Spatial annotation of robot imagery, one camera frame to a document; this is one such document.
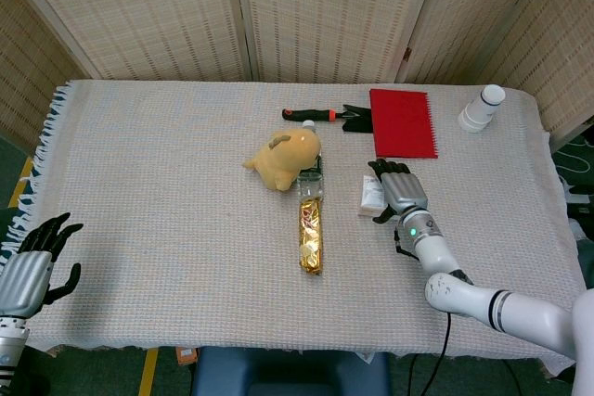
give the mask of black screwdriver handle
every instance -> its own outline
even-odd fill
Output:
[[[287,121],[334,121],[336,119],[336,112],[334,110],[291,110],[283,109],[282,117]]]

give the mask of cable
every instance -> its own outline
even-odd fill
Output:
[[[410,390],[412,389],[412,370],[415,367],[415,362],[417,361],[417,358],[419,357],[418,354],[415,354],[414,356],[412,356],[412,361],[410,361],[410,367],[408,368],[408,390],[407,390],[407,396],[410,396]]]
[[[420,396],[424,396],[427,393],[427,390],[433,383],[435,376],[437,376],[437,370],[439,369],[439,365],[441,365],[442,361],[444,360],[444,357],[446,356],[447,341],[449,340],[449,331],[450,331],[451,327],[452,327],[452,314],[448,313],[447,314],[447,331],[445,332],[444,347],[442,349],[442,353],[439,355],[439,359],[437,359],[437,362],[435,363],[435,368],[433,369],[433,372],[431,373],[431,377],[427,381],[427,384],[425,385],[425,389],[422,391]]]
[[[584,160],[583,158],[577,157],[576,155],[570,155],[569,153],[561,152],[560,150],[557,150],[555,152],[555,154],[565,155],[566,157],[573,158],[575,160],[580,160],[580,161],[584,162],[587,166],[586,169],[582,170],[582,171],[570,169],[569,167],[565,167],[565,166],[556,166],[557,169],[565,169],[566,171],[573,172],[573,173],[588,173],[590,171],[590,163],[587,162],[586,160]]]
[[[429,377],[429,380],[425,384],[425,388],[423,389],[420,396],[424,396],[425,394],[427,394],[427,391],[429,390],[429,387],[433,383],[435,376],[437,376],[437,370],[439,370],[439,365],[441,365],[442,361],[444,360],[444,357],[446,356],[447,342],[449,341],[449,332],[450,332],[451,328],[452,328],[452,314],[447,313],[447,330],[445,331],[444,347],[442,348],[442,352],[439,355],[439,359],[437,359],[437,362],[435,363],[435,367],[433,368],[431,377]],[[415,365],[415,362],[417,361],[417,356],[419,356],[419,355],[415,354],[415,356],[412,358],[412,362],[410,363],[410,367],[408,368],[408,391],[407,391],[408,396],[410,396],[410,391],[411,391],[411,387],[412,387],[412,372],[413,372],[413,367]]]
[[[196,379],[196,363],[187,366],[189,370],[189,390],[190,393],[194,390],[194,380]]]
[[[406,255],[407,257],[410,257],[412,259],[415,259],[417,262],[419,261],[419,257],[417,257],[415,254],[413,254],[412,252],[402,249],[402,247],[400,246],[400,236],[398,235],[398,224],[396,225],[396,228],[394,229],[394,243],[396,245],[396,252],[398,252],[399,254],[403,254]]]
[[[584,142],[582,144],[577,143],[567,143],[567,146],[575,146],[575,147],[594,147],[592,146],[586,138],[584,138]]]
[[[561,184],[563,186],[563,191],[567,192],[571,186],[569,185],[569,183],[567,183],[567,180],[565,179],[564,176],[562,176],[560,173],[557,172],[557,176],[559,176],[559,181],[561,181]]]
[[[513,382],[516,384],[516,390],[518,390],[518,394],[520,396],[522,396],[522,388],[520,387],[520,381],[518,380],[518,377],[516,376],[516,374],[511,369],[511,365],[505,359],[503,359],[503,364],[510,371],[511,378],[513,379]]]

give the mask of plush toy ear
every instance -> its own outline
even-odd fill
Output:
[[[291,139],[291,137],[288,136],[287,134],[284,134],[284,135],[281,135],[281,136],[277,136],[275,139],[272,140],[272,142],[270,144],[268,144],[268,146],[272,150],[273,148],[275,148],[276,146],[278,146],[283,141],[289,141],[290,139]]]

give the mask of clear water bottle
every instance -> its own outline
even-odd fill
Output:
[[[316,125],[313,121],[303,122],[303,128],[312,132],[316,131]],[[322,198],[324,195],[324,177],[322,175],[322,154],[317,155],[316,165],[310,169],[304,169],[299,172],[297,177],[297,186],[299,189],[300,200],[307,198]]]

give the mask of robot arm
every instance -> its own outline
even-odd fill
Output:
[[[69,216],[65,213],[32,230],[0,274],[0,394],[6,393],[29,336],[27,319],[43,305],[73,292],[78,284],[81,265],[75,263],[66,284],[49,289],[54,262],[66,240],[83,227],[72,224],[58,233]]]
[[[426,211],[427,196],[419,179],[405,164],[376,160],[369,166],[380,178],[388,202],[374,221],[385,223],[393,215],[400,216],[423,270],[431,276],[425,286],[429,304],[576,359],[573,395],[589,394],[594,388],[594,289],[582,294],[569,313],[545,300],[474,286]]]

